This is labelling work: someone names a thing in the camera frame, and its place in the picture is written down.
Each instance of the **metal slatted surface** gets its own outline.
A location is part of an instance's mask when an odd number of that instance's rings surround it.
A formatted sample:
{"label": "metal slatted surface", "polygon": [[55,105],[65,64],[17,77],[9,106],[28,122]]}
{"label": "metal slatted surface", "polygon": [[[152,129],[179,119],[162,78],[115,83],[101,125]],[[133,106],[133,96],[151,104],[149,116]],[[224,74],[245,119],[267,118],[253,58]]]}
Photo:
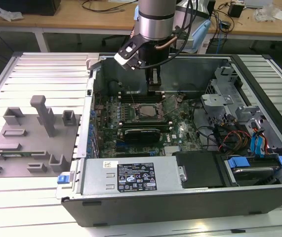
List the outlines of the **metal slatted surface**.
{"label": "metal slatted surface", "polygon": [[[86,59],[85,54],[24,54],[21,60],[82,60]],[[83,76],[76,77],[78,79],[74,83],[83,84],[81,81]],[[76,99],[80,103],[85,96],[85,87],[80,90],[56,90],[55,84],[58,83],[57,78],[65,78],[71,80],[69,76],[49,76],[43,78],[34,77],[7,77],[6,83],[11,80],[20,85],[30,84],[28,90],[4,90],[0,92],[0,105],[4,105],[5,100],[17,101],[23,103],[24,100],[29,101],[33,94],[44,94],[50,101],[53,112],[61,114],[64,109],[72,109],[76,114],[82,113],[82,106],[63,107],[59,103],[59,99]],[[45,80],[49,89],[35,90],[33,85],[40,84],[40,80]],[[0,107],[0,124],[4,123],[2,115],[6,107]],[[21,107],[25,114],[35,114],[36,111],[29,107]],[[150,224],[136,224],[125,226],[110,226],[105,228],[82,228],[73,217],[61,206],[60,201],[55,198],[56,192],[55,177],[37,177],[37,178],[0,178],[0,237],[3,236],[88,236],[88,237],[143,237],[143,236],[232,236],[231,229],[245,230],[246,233],[238,234],[243,237],[253,236],[275,236],[282,237],[282,207],[271,211],[268,214],[252,215],[252,216],[236,216],[209,218],[188,221],[162,222]]]}
{"label": "metal slatted surface", "polygon": [[89,78],[86,58],[85,53],[24,53],[18,57],[0,87],[0,131],[7,107],[37,114],[30,105],[33,95],[44,95],[45,105],[55,114],[74,110],[81,115]]}
{"label": "metal slatted surface", "polygon": [[[282,115],[282,72],[260,55],[239,56]],[[256,105],[248,89],[245,86],[242,89],[250,103]]]}
{"label": "metal slatted surface", "polygon": [[3,236],[232,236],[282,237],[282,207],[268,214],[82,228],[55,198],[56,178],[0,179],[0,237]]}

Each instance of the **power supply label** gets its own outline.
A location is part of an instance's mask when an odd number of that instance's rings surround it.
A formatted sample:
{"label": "power supply label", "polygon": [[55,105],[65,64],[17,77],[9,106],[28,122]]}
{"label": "power supply label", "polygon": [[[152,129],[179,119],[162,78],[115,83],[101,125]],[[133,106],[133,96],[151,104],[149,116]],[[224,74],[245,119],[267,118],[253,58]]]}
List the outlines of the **power supply label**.
{"label": "power supply label", "polygon": [[157,190],[153,163],[118,164],[117,167],[119,192]]}

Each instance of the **workbench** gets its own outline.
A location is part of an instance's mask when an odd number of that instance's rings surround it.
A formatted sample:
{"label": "workbench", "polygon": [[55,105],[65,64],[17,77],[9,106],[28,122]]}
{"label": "workbench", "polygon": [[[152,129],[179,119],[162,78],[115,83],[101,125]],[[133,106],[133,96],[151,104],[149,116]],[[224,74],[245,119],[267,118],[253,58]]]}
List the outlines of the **workbench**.
{"label": "workbench", "polygon": [[[89,82],[86,58],[87,53],[23,53],[13,56],[0,75],[0,130],[5,123],[2,115],[8,106],[20,107],[23,113],[36,114],[29,103],[36,94],[45,95],[47,106],[55,114],[64,110],[82,114]],[[260,55],[240,55],[240,58],[269,98],[278,100],[276,108],[282,114],[282,90],[276,90],[282,88],[281,69],[273,60]],[[247,96],[250,95],[247,87],[242,89]],[[282,207],[262,215],[82,228],[56,199],[56,187],[56,177],[0,178],[0,237],[226,237],[232,233],[240,233],[241,237],[282,237]]]}
{"label": "workbench", "polygon": [[[134,25],[134,10],[136,4],[124,7],[125,11],[117,13],[100,14],[87,11],[81,7],[79,0],[62,0],[61,5],[54,16],[24,15],[25,19],[7,22],[0,18],[0,31],[32,32],[35,34],[40,51],[49,52],[44,33],[73,33],[78,34],[105,34],[105,35],[129,35]],[[218,0],[218,5],[227,0]],[[274,0],[278,8],[282,10],[282,0]],[[107,9],[122,3],[94,1],[93,9]],[[253,19],[253,9],[246,9],[240,18],[234,18],[235,27],[228,34],[228,39],[239,40],[280,40],[282,41],[282,21],[257,23]],[[209,40],[213,37],[215,25],[213,24],[206,35],[199,53],[205,53]]]}

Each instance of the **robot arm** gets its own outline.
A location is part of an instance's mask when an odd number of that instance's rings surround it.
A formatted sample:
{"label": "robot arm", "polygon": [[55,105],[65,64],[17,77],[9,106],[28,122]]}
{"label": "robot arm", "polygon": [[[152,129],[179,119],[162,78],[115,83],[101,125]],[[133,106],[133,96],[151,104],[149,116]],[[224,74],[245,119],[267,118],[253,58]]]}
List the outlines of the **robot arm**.
{"label": "robot arm", "polygon": [[[149,86],[161,85],[161,65],[183,51],[192,29],[197,29],[209,17],[206,10],[208,0],[183,0],[177,5],[176,2],[176,0],[139,0],[135,35],[115,55],[115,59],[125,69],[145,69]],[[198,18],[202,21],[198,21],[197,24],[195,21],[193,24],[197,15],[200,15]],[[177,45],[176,41],[181,35],[185,35],[182,46],[169,58],[170,46]]]}

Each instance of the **metal bracket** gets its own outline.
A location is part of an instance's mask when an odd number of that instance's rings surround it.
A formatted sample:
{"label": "metal bracket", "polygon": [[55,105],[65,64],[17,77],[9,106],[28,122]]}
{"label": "metal bracket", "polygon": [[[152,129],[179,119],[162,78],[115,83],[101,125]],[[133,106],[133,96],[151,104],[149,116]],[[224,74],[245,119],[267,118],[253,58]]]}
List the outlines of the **metal bracket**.
{"label": "metal bracket", "polygon": [[259,113],[260,109],[258,106],[248,106],[248,107],[238,107],[235,111],[235,114],[237,116],[237,119],[239,122],[247,122],[256,113]]}

